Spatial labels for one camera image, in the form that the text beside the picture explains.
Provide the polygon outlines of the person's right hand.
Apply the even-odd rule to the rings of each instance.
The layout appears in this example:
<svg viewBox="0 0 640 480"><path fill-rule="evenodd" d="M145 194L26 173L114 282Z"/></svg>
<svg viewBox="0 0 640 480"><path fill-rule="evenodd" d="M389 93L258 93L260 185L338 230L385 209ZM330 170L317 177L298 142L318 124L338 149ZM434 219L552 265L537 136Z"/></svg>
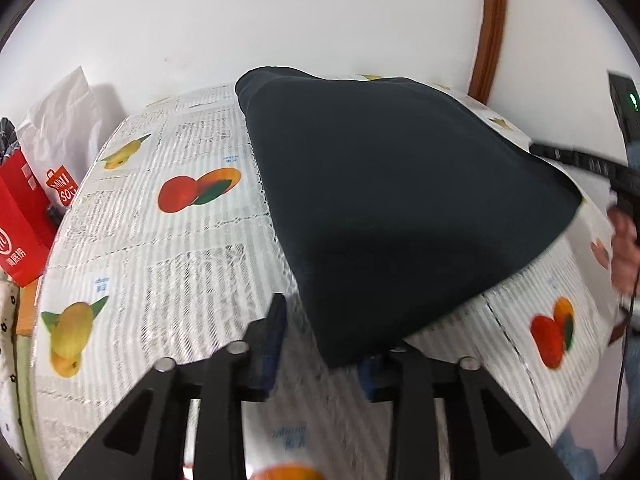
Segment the person's right hand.
<svg viewBox="0 0 640 480"><path fill-rule="evenodd" d="M612 285L621 295L631 297L638 287L640 252L637 229L628 214L618 207L608 210L608 218L614 229L611 240Z"/></svg>

